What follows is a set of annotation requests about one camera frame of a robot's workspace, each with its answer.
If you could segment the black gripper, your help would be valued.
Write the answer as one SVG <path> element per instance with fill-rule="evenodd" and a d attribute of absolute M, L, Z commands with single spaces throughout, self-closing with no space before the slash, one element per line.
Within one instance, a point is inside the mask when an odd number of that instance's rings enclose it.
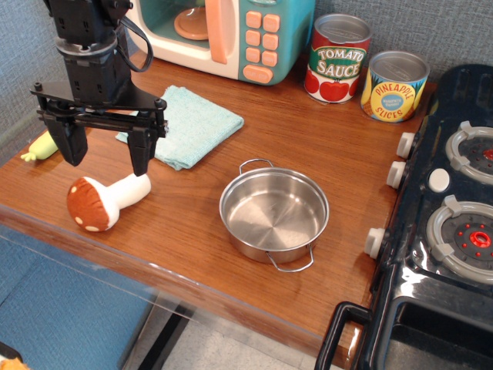
<path fill-rule="evenodd" d="M 154 157 L 157 137 L 167 134 L 166 102 L 136 87 L 125 36 L 88 45 L 55 38 L 67 80 L 37 82 L 30 93 L 65 161 L 77 167 L 88 150 L 85 126 L 128 133 L 133 172 L 142 176 Z"/>

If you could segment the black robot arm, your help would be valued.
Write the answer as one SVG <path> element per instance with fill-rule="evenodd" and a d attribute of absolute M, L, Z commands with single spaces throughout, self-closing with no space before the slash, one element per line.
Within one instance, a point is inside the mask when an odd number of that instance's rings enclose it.
<path fill-rule="evenodd" d="M 126 133 L 133 172 L 146 173 L 156 142 L 167 133 L 166 102 L 134 85 L 132 72 L 144 66 L 129 59 L 126 31 L 144 38 L 126 13 L 131 1 L 47 1 L 64 59 L 66 81 L 37 82 L 31 92 L 39 115 L 66 162 L 77 166 L 87 153 L 86 128 Z"/>

